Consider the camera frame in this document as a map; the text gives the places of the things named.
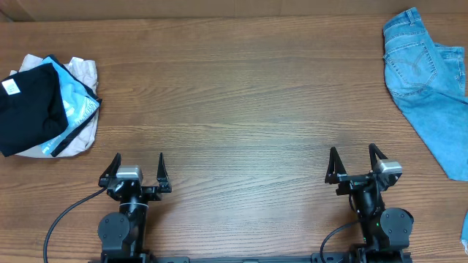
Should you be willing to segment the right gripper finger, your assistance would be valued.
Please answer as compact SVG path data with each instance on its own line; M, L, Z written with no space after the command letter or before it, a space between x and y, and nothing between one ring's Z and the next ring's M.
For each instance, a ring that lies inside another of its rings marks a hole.
M347 176L347 171L341 161L338 151L335 147L330 149L328 168L325 175L325 183L338 184L341 179Z
M377 161L388 158L374 143L369 145L369 156L371 168L374 172L377 171Z

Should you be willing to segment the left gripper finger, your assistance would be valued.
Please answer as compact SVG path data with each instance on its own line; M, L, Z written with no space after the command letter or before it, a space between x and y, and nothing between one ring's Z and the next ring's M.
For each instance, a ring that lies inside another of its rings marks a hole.
M98 186L107 188L112 179L116 178L118 168L121 166L121 154L117 153L107 169L99 177Z
M156 179L158 181L158 188L159 192L161 193L171 193L172 192L172 185L170 183L170 179L167 174L167 170L165 167L165 160L163 153L159 154L159 163L158 163L158 170L156 174Z

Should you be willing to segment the light blue denim jeans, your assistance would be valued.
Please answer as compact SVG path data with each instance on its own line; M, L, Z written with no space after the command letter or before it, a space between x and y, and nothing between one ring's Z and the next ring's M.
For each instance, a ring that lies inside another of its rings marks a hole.
M386 87L451 180L467 180L465 49L435 42L412 7L382 29Z

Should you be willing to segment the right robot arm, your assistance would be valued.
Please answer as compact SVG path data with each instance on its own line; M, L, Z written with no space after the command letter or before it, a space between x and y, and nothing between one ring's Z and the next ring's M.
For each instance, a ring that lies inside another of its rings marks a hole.
M333 230L320 245L320 260L327 261L324 248L338 232L354 225L361 227L363 242L352 244L348 252L335 256L341 262L411 262L404 249L410 245L414 217L398 207L386 208L382 192L394 186L403 174L402 166L389 159L374 143L369 145L371 169L366 174L349 175L335 147L330 149L325 182L337 185L336 194L347 196L357 220Z

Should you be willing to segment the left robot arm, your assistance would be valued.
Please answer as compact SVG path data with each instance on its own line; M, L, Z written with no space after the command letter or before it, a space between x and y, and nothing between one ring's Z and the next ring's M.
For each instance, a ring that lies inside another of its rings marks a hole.
M143 185L143 172L138 165L123 165L117 153L99 177L98 186L119 202L119 209L99 222L97 234L102 242L102 262L155 262L155 256L144 248L148 203L160 201L172 186L159 155L156 186Z

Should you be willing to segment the black folded shirt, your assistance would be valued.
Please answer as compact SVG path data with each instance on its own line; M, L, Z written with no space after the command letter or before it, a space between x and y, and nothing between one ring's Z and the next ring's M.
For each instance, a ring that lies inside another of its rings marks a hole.
M8 157L51 140L68 127L59 76L51 63L1 81L1 153Z

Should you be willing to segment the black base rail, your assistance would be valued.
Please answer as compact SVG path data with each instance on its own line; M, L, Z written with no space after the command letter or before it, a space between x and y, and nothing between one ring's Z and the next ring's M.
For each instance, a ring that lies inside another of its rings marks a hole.
M324 253L325 262L328 263L348 263L359 262L352 258L349 253L330 252ZM311 256L261 256L261 257L218 257L218 258L200 258L190 259L189 257L154 257L148 259L96 259L90 263L97 262L154 262L154 263L320 263L323 262L319 253L313 253ZM377 259L370 258L367 262L398 262L397 259ZM410 253L403 255L403 263L413 263Z

